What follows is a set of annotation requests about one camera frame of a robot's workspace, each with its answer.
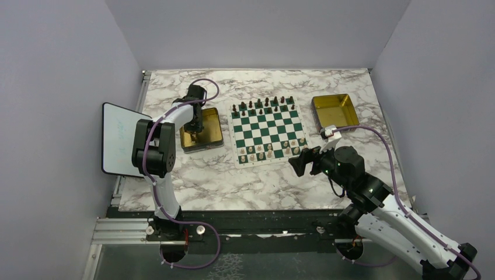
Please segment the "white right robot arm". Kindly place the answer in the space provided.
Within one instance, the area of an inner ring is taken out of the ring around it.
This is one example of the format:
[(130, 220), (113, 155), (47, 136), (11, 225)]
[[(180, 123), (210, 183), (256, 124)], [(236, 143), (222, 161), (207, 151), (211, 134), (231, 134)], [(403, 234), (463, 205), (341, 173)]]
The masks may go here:
[(299, 177), (310, 163), (311, 175), (322, 173), (345, 191), (351, 204), (337, 217), (342, 236), (372, 240), (415, 268), (423, 279), (463, 279), (469, 271), (477, 250), (447, 238), (406, 209), (388, 185), (365, 171), (364, 159), (353, 147), (326, 152), (306, 148), (289, 163)]

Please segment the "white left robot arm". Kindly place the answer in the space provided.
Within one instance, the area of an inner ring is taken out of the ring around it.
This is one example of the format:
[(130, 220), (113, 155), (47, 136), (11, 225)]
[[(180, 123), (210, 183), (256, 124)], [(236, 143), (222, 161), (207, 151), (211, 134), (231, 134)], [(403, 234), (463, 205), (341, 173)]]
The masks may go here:
[(168, 239), (183, 234), (182, 210), (175, 197), (171, 172), (176, 160), (176, 133), (202, 132), (202, 106), (207, 91), (192, 83), (185, 96), (176, 99), (161, 116), (136, 123), (131, 163), (151, 185), (153, 225)]

